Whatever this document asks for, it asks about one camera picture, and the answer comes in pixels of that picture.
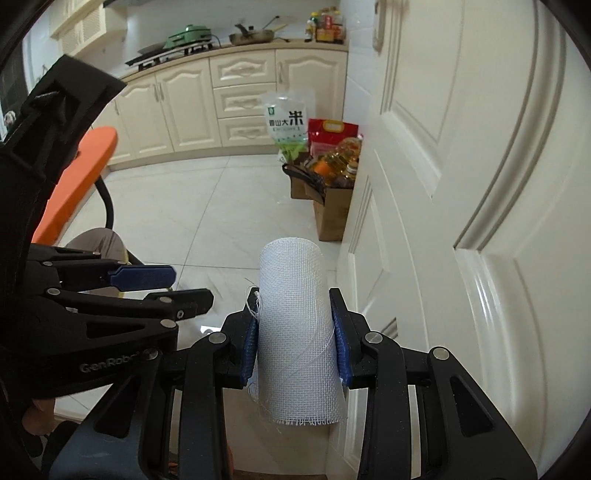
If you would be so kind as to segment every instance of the countertop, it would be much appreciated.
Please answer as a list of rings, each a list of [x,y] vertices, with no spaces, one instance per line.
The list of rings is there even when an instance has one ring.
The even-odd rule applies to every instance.
[[[193,55],[188,55],[186,57],[181,57],[179,59],[167,61],[160,65],[156,65],[154,67],[147,68],[138,72],[137,67],[133,67],[129,69],[127,72],[120,76],[121,80],[124,82],[131,82],[132,80],[137,80],[142,78],[146,75],[150,75],[155,72],[159,72],[160,70],[164,70],[170,67],[174,67],[177,65],[181,65],[183,63],[187,63],[188,61],[195,61],[206,59],[209,57],[217,57],[219,55],[227,55],[229,53],[240,53],[244,51],[258,51],[258,50],[285,50],[290,48],[297,48],[297,49],[310,49],[310,50],[334,50],[334,51],[349,51],[349,46],[345,45],[338,45],[336,43],[320,43],[320,42],[305,42],[302,39],[295,39],[289,42],[285,42],[283,40],[274,40],[270,43],[258,43],[254,45],[242,45],[240,47],[235,47],[233,45],[222,45],[222,47],[214,48],[213,50],[208,50],[200,53],[196,53]]]

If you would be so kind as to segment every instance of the green electric pot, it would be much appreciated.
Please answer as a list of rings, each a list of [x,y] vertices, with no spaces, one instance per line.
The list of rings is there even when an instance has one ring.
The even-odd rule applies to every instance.
[[[206,41],[212,39],[212,31],[203,25],[187,25],[182,32],[170,35],[164,48],[182,47],[197,41]]]

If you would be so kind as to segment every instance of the gas stove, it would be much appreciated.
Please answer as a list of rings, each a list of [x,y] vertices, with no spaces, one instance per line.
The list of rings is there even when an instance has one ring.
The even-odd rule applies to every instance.
[[[125,64],[130,67],[137,67],[138,71],[141,72],[145,69],[155,67],[162,63],[166,63],[171,60],[187,57],[189,55],[195,55],[197,53],[203,53],[205,51],[213,50],[213,42],[209,40],[200,40],[193,43],[188,43],[181,47],[165,49],[160,47],[156,50],[149,51],[136,57],[130,61],[126,61]]]

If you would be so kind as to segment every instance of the orange chair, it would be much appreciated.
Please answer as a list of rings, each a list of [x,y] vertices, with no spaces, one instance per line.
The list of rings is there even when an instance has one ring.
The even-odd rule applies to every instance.
[[[78,156],[63,171],[33,235],[33,243],[54,245],[61,231],[94,184],[105,203],[106,227],[113,228],[113,203],[100,176],[117,146],[117,130],[100,127],[89,130],[80,141]]]

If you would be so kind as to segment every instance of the person's hand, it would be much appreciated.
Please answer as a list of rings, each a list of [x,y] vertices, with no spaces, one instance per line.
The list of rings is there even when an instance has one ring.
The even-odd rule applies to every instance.
[[[33,405],[22,417],[22,426],[32,435],[47,435],[53,432],[56,427],[56,419],[53,416],[53,409],[56,406],[56,399],[33,400]]]

